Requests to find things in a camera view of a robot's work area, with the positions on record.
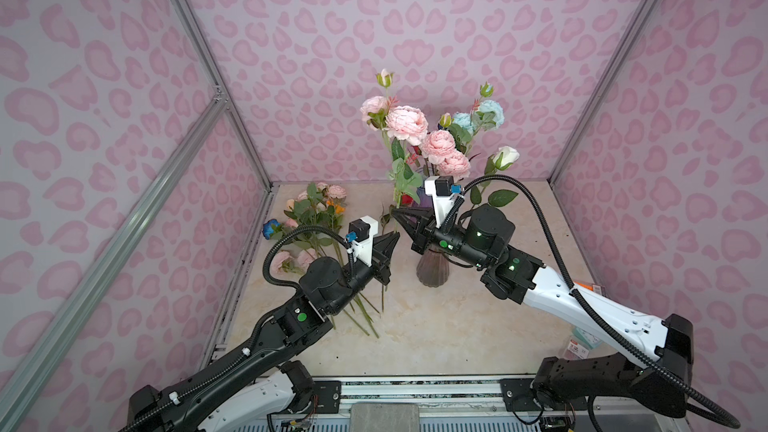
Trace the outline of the small red rose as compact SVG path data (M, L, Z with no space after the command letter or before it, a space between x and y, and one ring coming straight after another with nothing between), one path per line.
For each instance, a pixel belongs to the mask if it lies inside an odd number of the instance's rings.
M392 221L392 211L396 208L410 207L413 203L413 198L410 195L403 194L399 199L395 200L392 204L382 209L382 215L379 218L380 231L384 233L387 226Z

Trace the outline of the smoky pink glass vase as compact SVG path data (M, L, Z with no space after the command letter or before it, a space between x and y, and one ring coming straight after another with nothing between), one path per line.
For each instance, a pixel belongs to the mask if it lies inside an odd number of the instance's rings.
M450 263L441 252L428 249L416 266L416 276L426 287L441 287L449 279Z

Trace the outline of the pink carnation sprig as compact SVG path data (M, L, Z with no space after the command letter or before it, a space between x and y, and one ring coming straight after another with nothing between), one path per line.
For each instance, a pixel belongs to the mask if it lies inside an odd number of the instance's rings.
M448 129L429 131L423 113L418 115L418 119L422 133L421 142L415 149L418 150L424 176L450 176L455 181L468 178L471 164L465 153L460 151L460 142Z

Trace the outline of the pink flower sprig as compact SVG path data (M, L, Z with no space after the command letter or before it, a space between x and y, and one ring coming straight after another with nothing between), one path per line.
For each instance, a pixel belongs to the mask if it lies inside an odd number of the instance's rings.
M419 108L404 105L392 95L376 95L365 99L359 108L366 126L380 133L392 161L388 177L394 184L394 201L403 194L418 204L418 189L423 186L422 163L415 146L421 142L418 124Z

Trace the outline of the light blue flower sprig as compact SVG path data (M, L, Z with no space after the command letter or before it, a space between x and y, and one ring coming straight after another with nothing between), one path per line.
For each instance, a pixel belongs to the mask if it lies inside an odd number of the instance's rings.
M480 132L498 130L505 123L504 108L493 99L494 92L492 84L483 83L479 87L479 98L470 110L453 114L450 124L444 125L457 146L469 147Z

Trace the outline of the white rose long stem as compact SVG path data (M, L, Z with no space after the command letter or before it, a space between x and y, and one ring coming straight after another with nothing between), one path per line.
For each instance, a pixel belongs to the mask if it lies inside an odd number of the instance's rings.
M486 160L484 176L499 175L501 172L507 171L519 158L520 153L515 148L511 146L500 147ZM484 193L489 184L490 182L481 183L470 191L470 202L473 208L483 204L501 208L512 202L518 195L517 192L509 189L499 189L491 192L485 199Z

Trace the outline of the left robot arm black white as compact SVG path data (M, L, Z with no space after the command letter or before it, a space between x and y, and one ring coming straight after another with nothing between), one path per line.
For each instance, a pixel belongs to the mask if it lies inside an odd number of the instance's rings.
M280 249L309 232L324 234L344 248L347 263L321 256L297 282L274 277L271 265ZM215 409L263 373L286 364L330 332L331 318L343 312L372 280L387 285L399 238L399 233L389 232L355 242L317 225L287 234L267 253L262 272L269 284L291 288L293 295L266 312L237 349L174 385L162 390L145 386L134 393L123 429L197 430Z

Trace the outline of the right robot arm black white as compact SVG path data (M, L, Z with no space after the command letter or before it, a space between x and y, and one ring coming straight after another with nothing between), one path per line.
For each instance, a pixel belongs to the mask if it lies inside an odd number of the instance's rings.
M576 284L541 259L512 247L514 224L498 209L483 205L471 212L467 226L438 222L427 208L395 209L418 253L445 252L481 271L486 289L552 314L587 331L615 349L596 359L543 360L535 388L560 401L588 396L631 398L651 411L682 418L688 393L663 377L668 372L682 385L691 382L693 325L677 315L665 319L638 312Z

